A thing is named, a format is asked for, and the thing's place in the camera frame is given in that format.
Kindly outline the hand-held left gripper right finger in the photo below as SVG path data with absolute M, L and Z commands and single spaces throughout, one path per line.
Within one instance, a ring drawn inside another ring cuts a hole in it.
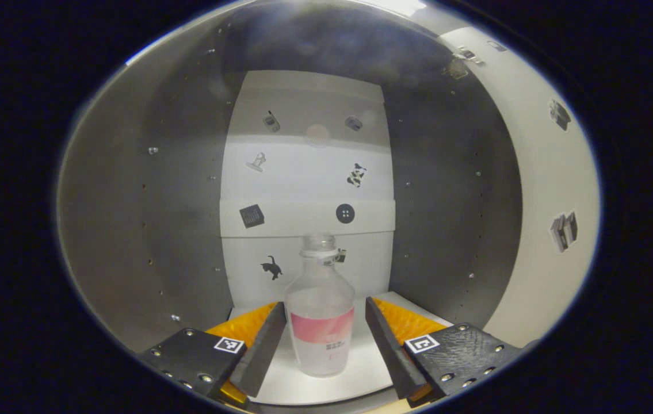
M 368 297 L 365 319 L 399 399 L 421 406 L 455 397 L 525 357 L 525 348 L 470 323 L 451 327 Z

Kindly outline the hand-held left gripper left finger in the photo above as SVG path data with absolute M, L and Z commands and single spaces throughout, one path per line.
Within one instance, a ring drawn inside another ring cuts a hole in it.
M 198 396 L 247 406 L 262 387 L 286 322 L 284 302 L 274 302 L 205 331 L 183 328 L 138 357 Z

